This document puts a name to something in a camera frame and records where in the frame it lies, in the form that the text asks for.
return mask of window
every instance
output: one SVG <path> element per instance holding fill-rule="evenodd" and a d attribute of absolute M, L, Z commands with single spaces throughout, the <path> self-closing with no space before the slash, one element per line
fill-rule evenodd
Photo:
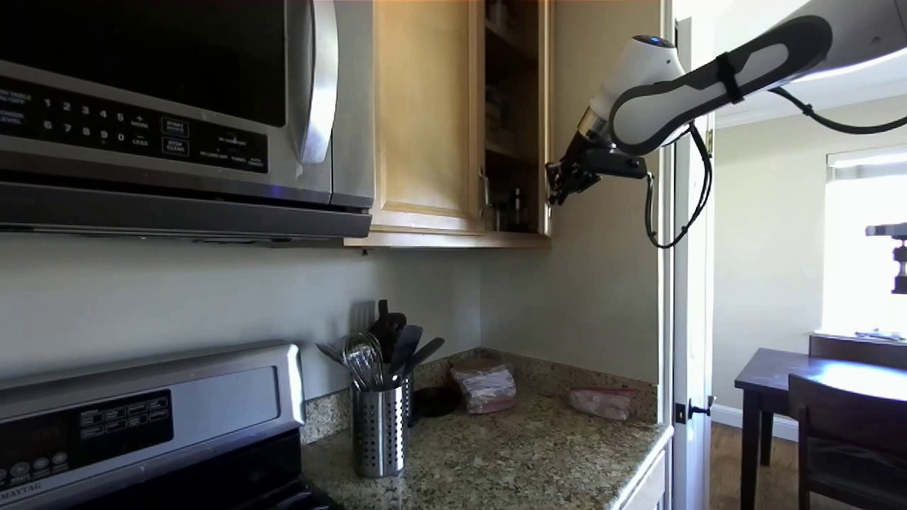
<path fill-rule="evenodd" d="M 900 162 L 829 156 L 825 186 L 821 328 L 907 337 L 907 294 L 892 294 L 897 262 L 892 237 L 870 237 L 870 223 L 907 220 L 907 153 Z"/>

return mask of floor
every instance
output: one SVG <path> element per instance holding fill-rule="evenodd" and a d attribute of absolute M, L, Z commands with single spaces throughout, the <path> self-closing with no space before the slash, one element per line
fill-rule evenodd
<path fill-rule="evenodd" d="M 740 427 L 710 427 L 710 510 L 740 506 Z M 771 465 L 760 466 L 756 510 L 797 510 L 797 444 L 773 439 Z M 812 510 L 853 510 L 812 495 Z"/>

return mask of chair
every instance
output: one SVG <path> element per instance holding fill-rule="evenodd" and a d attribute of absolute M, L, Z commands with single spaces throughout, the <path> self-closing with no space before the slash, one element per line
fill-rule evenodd
<path fill-rule="evenodd" d="M 907 345 L 860 337 L 809 333 L 809 357 L 853 359 L 870 364 L 907 367 Z"/>
<path fill-rule="evenodd" d="M 791 373 L 800 422 L 800 510 L 809 492 L 856 506 L 907 506 L 907 403 L 846 394 Z"/>

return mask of utensil holder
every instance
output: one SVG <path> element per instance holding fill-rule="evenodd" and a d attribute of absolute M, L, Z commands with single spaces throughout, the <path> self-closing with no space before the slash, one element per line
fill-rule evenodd
<path fill-rule="evenodd" d="M 414 373 L 400 379 L 400 386 L 401 386 L 401 424 L 411 427 L 414 424 L 414 388 L 417 388 Z"/>
<path fill-rule="evenodd" d="M 404 465 L 404 388 L 355 386 L 352 394 L 356 473 L 369 479 L 397 475 Z"/>

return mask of dining table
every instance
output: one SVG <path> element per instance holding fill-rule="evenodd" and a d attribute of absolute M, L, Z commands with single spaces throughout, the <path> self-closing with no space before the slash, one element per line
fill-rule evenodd
<path fill-rule="evenodd" d="M 904 367 L 756 349 L 734 379 L 734 388 L 741 390 L 740 510 L 754 510 L 760 462 L 771 465 L 773 414 L 791 417 L 791 373 L 853 394 L 907 403 Z"/>

